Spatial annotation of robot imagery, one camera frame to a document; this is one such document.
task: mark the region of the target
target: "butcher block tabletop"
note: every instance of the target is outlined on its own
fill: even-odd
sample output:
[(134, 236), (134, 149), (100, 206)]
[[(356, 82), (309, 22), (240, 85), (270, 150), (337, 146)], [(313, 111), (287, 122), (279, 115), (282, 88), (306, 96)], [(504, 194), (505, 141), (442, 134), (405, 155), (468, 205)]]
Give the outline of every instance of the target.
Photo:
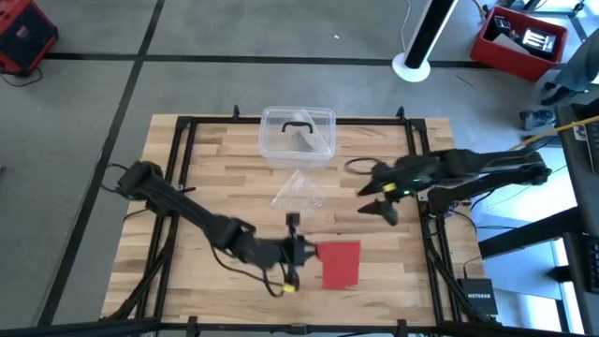
[[(166, 168), (178, 117), (153, 117), (141, 160)], [(432, 151), (454, 147), (447, 119), (426, 119), (426, 125)], [(173, 182), (182, 164), (186, 132)], [(186, 184), (197, 189), (187, 196), (211, 212), (253, 224), (259, 238), (282, 239), (287, 233), (285, 211), (270, 204), (294, 170), (269, 166), (257, 149), (258, 132), (259, 125), (199, 124)], [(273, 298), (261, 282), (219, 266), (201, 230), (181, 219), (163, 322), (184, 323), (195, 315), (201, 323), (215, 324), (392, 326), (405, 319), (409, 326), (435, 325), (416, 200), (405, 198), (395, 206), (400, 217), (395, 227), (380, 216), (359, 214), (358, 208), (374, 200), (374, 196), (356, 197), (369, 177), (343, 169), (347, 160), (356, 157), (373, 156), (391, 163), (408, 154), (403, 126), (337, 125), (336, 141), (336, 154), (324, 168), (304, 171), (326, 199), (318, 210), (302, 215), (299, 231), (310, 242), (360, 241), (358, 284), (344, 290), (323, 289), (322, 263), (311, 258), (299, 268), (300, 291)], [(416, 147), (420, 151), (419, 137)], [(371, 165), (358, 163), (357, 169)], [(129, 211), (143, 207), (142, 202), (131, 202)], [(460, 211), (470, 214), (467, 207), (460, 206)], [(124, 222), (102, 315), (115, 311), (140, 280), (154, 218), (151, 212), (143, 212)], [(436, 231), (434, 224), (430, 226), (431, 232)], [(451, 216), (446, 219), (446, 231), (459, 278), (463, 263), (480, 256), (475, 230), (466, 219)], [(261, 275), (256, 267), (219, 256), (230, 267)], [(480, 259), (469, 262), (467, 268), (469, 277), (484, 277)], [(269, 276), (272, 281), (282, 280), (278, 268)], [(147, 313), (153, 311), (158, 278)], [(444, 316), (450, 319), (446, 284), (438, 278)]]

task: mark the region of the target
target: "red cloth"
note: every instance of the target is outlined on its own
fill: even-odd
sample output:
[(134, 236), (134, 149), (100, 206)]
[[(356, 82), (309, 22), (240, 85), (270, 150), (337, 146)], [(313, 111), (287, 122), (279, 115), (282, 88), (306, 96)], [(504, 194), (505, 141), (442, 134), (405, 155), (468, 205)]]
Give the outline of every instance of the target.
[(359, 242), (324, 242), (316, 245), (322, 261), (322, 287), (344, 289), (358, 284)]

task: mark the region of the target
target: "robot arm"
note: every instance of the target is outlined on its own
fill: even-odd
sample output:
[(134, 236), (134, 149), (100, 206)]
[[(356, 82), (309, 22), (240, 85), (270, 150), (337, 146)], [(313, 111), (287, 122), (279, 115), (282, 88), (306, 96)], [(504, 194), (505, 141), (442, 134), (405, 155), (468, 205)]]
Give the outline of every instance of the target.
[(117, 192), (126, 198), (147, 200), (149, 209), (159, 214), (177, 213), (199, 227), (214, 248), (244, 263), (267, 270), (278, 263), (290, 269), (302, 266), (315, 255), (314, 246), (295, 234), (298, 214), (287, 215), (289, 237), (282, 240), (258, 239), (256, 228), (241, 219), (213, 214), (168, 184), (160, 168), (149, 162), (136, 162), (118, 181)]
[[(433, 215), (447, 212), (457, 202), (511, 183), (542, 184), (551, 170), (537, 152), (530, 150), (476, 154), (470, 150), (446, 150), (397, 159), (393, 167), (383, 162), (373, 166), (371, 181), (359, 196), (382, 193), (383, 201), (360, 208), (358, 212), (382, 215), (392, 226), (398, 216), (393, 203), (429, 189)], [(435, 187), (457, 185), (457, 187)]]

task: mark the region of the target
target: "black metal frame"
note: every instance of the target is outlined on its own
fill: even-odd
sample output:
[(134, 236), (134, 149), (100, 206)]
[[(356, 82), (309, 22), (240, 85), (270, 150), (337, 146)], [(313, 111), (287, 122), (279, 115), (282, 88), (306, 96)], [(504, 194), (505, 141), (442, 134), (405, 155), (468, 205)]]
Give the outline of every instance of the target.
[[(406, 119), (403, 108), (400, 108), (395, 119), (362, 119), (342, 118), (337, 120), (338, 125), (397, 125), (404, 126), (408, 143), (409, 154), (416, 154), (416, 142), (414, 132), (420, 136), (423, 153), (429, 152), (430, 145), (427, 134), (426, 121), (424, 119)], [(185, 188), (189, 164), (197, 133), (197, 126), (202, 124), (259, 124), (260, 118), (240, 117), (237, 106), (232, 117), (179, 117), (175, 125), (175, 132), (171, 144), (168, 164), (165, 171), (167, 181), (171, 182), (174, 168), (177, 162), (179, 146), (183, 138), (183, 132), (187, 129), (187, 138), (183, 152), (183, 162), (179, 175), (179, 187)], [(24, 336), (130, 336), (150, 331), (159, 330), (186, 330), (187, 336), (198, 336), (202, 331), (226, 330), (226, 331), (269, 331), (286, 332), (290, 334), (309, 334), (313, 332), (352, 332), (352, 333), (391, 333), (397, 337), (407, 337), (408, 333), (421, 334), (443, 334), (449, 336), (579, 336), (570, 333), (551, 332), (544, 330), (528, 330), (520, 328), (506, 328), (497, 323), (464, 323), (461, 318), (461, 309), (472, 317), (472, 306), (468, 303), (460, 286), (453, 275), (453, 267), (446, 237), (445, 221), (441, 218), (434, 219), (438, 226), (438, 241), (441, 255), (436, 252), (432, 242), (429, 229), (429, 213), (426, 202), (418, 202), (417, 207), (420, 214), (420, 225), (424, 245), (427, 272), (431, 287), (432, 310), (436, 326), (432, 327), (408, 327), (403, 319), (397, 320), (393, 326), (337, 326), (337, 325), (265, 325), (265, 324), (205, 324), (198, 323), (196, 316), (190, 316), (187, 323), (163, 323), (161, 322), (164, 311), (165, 299), (168, 289), (168, 276), (170, 264), (176, 242), (179, 216), (170, 218), (168, 236), (162, 249), (159, 250), (160, 236), (163, 231), (165, 218), (157, 215), (154, 221), (153, 235), (148, 249), (148, 260), (143, 278), (132, 294), (125, 300), (122, 307), (114, 314), (100, 319), (98, 322), (66, 324), (57, 326), (39, 326), (34, 328), (0, 330), (0, 337), (24, 337)], [(161, 277), (156, 292), (156, 305), (151, 317), (144, 317), (148, 299), (148, 288), (153, 278), (161, 271)], [(449, 290), (449, 301), (451, 306), (452, 321), (444, 320), (441, 294), (437, 272), (446, 281)], [(137, 307), (135, 318), (128, 317)]]

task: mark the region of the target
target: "red box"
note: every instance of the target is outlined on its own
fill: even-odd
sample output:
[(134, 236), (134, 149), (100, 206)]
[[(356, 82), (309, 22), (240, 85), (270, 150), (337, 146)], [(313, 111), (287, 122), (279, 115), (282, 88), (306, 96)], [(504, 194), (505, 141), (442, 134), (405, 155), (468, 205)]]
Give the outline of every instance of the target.
[(31, 0), (0, 0), (0, 72), (29, 76), (57, 38)]
[[(554, 35), (556, 39), (553, 59), (549, 61), (530, 54), (514, 51), (485, 39), (484, 36), (489, 23), (495, 15), (505, 17), (511, 23), (512, 30), (515, 30), (519, 35), (523, 35), (527, 28), (538, 29)], [(563, 48), (567, 37), (567, 29), (557, 24), (537, 20), (504, 7), (494, 7), (476, 37), (470, 57), (475, 61), (501, 69), (525, 80), (538, 81), (548, 70), (562, 61)]]

